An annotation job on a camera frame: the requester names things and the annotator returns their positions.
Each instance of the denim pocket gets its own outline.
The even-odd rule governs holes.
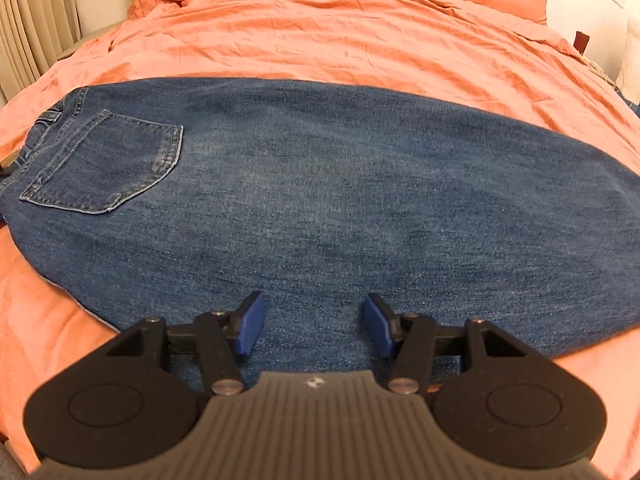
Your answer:
[[[20,200],[88,214],[113,211],[169,174],[182,131],[103,110],[54,151]]]

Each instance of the curtain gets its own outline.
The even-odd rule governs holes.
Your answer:
[[[79,39],[74,0],[0,0],[0,88],[7,99]]]

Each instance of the jeans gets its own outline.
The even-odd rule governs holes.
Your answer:
[[[377,292],[545,354],[640,323],[638,177],[584,143],[382,89],[249,78],[80,88],[0,184],[18,248],[116,328],[256,288],[260,370],[383,370]]]

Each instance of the blue denim jeans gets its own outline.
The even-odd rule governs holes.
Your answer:
[[[117,328],[251,290],[260,370],[380,368],[378,292],[545,354],[640,322],[640,185],[542,128],[382,89],[164,78],[80,88],[0,184],[33,267]]]

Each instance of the orange duvet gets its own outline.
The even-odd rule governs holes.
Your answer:
[[[369,85],[545,126],[640,174],[640,120],[547,27],[463,0],[134,0],[129,19],[57,63],[0,114],[0,160],[71,89],[156,76],[253,76]],[[0,229],[0,433],[38,462],[22,407],[112,336],[41,279]],[[595,464],[640,468],[640,330],[559,362],[599,392],[609,425]]]

